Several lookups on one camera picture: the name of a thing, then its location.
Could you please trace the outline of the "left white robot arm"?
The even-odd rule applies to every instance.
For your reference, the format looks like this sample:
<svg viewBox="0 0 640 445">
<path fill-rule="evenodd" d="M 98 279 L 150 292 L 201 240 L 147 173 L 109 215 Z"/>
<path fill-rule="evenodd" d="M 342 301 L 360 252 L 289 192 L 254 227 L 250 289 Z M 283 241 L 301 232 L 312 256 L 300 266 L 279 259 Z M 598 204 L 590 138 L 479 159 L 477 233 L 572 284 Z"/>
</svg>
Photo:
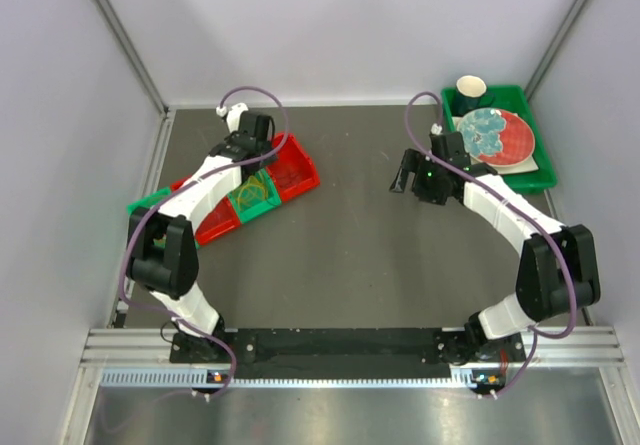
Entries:
<svg viewBox="0 0 640 445">
<path fill-rule="evenodd" d="M 195 232 L 228 194 L 275 159 L 274 119 L 241 103 L 217 110 L 228 133 L 183 184 L 157 204 L 139 205 L 129 219 L 124 275 L 146 288 L 178 330 L 192 336 L 205 361 L 226 352 L 220 313 L 197 283 Z"/>
</svg>

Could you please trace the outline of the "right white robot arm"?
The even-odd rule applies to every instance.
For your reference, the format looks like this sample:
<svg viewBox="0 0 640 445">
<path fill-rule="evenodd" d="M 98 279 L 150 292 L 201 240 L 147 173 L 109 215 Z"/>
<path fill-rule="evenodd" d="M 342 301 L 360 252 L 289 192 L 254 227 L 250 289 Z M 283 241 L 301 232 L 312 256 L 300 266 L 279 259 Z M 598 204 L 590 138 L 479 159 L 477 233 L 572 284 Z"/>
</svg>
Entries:
<svg viewBox="0 0 640 445">
<path fill-rule="evenodd" d="M 533 207 L 486 163 L 473 163 L 458 132 L 434 135 L 428 153 L 408 148 L 390 189 L 421 201 L 458 200 L 489 223 L 518 253 L 515 290 L 471 315 L 466 345 L 476 359 L 498 354 L 510 337 L 562 314 L 575 315 L 601 298 L 591 231 L 567 226 Z"/>
</svg>

